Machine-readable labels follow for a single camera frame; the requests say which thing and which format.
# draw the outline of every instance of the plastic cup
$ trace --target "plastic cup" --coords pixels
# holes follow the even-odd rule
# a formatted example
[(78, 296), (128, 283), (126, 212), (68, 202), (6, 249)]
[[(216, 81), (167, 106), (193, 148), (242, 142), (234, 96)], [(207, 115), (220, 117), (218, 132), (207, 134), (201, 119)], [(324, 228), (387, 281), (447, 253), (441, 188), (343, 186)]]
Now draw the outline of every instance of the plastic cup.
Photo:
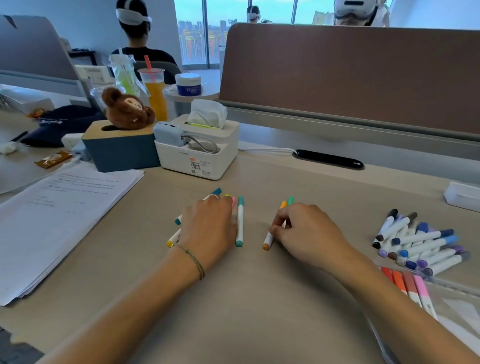
[(150, 106), (155, 111), (155, 116), (157, 121), (167, 121), (167, 101), (163, 97), (163, 89), (165, 87), (165, 79), (163, 77), (163, 72), (161, 68), (143, 68), (138, 70), (142, 82), (150, 93)]

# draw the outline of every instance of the hand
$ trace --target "hand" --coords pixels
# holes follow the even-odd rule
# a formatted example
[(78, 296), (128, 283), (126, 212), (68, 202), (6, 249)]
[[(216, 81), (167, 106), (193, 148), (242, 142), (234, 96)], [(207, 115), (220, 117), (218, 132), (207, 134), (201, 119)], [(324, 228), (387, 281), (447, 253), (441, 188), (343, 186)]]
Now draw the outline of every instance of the hand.
[[(282, 228), (285, 220), (287, 226)], [(363, 256), (315, 205), (297, 203), (280, 209), (269, 231), (299, 261), (334, 276), (351, 264), (352, 259)]]
[[(187, 207), (182, 215), (178, 244), (190, 250), (202, 265), (205, 273), (220, 260), (228, 249), (235, 246), (237, 226), (231, 222), (231, 217), (232, 198), (215, 196), (210, 196), (206, 200), (198, 201), (193, 206)], [(172, 247), (169, 254), (179, 252), (186, 255), (179, 247)]]

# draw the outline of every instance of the forearm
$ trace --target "forearm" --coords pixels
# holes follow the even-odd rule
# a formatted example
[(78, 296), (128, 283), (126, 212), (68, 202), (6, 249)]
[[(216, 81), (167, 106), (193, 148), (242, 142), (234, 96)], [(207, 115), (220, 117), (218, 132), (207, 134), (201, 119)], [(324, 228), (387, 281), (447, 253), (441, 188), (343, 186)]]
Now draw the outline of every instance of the forearm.
[(366, 257), (339, 281), (402, 363), (480, 363), (480, 358), (392, 284)]
[(180, 249), (146, 279), (48, 352), (39, 364), (126, 362), (151, 326), (198, 280), (198, 271)]

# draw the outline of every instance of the person's left hand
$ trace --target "person's left hand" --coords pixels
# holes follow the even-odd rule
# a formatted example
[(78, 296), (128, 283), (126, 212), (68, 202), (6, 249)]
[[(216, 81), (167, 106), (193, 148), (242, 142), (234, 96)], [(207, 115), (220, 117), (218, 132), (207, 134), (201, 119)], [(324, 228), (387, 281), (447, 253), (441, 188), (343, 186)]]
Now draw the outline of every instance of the person's left hand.
[(187, 207), (181, 219), (178, 244), (188, 249), (205, 273), (235, 246), (237, 225), (231, 222), (232, 198), (214, 195)]

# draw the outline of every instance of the tissue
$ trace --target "tissue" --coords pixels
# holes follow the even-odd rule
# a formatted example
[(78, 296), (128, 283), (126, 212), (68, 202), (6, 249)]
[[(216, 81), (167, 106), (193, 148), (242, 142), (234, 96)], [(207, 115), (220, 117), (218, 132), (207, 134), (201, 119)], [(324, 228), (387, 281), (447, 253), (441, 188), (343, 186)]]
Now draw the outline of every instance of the tissue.
[(222, 104), (196, 98), (192, 102), (192, 110), (187, 123), (223, 128), (227, 119), (227, 108)]

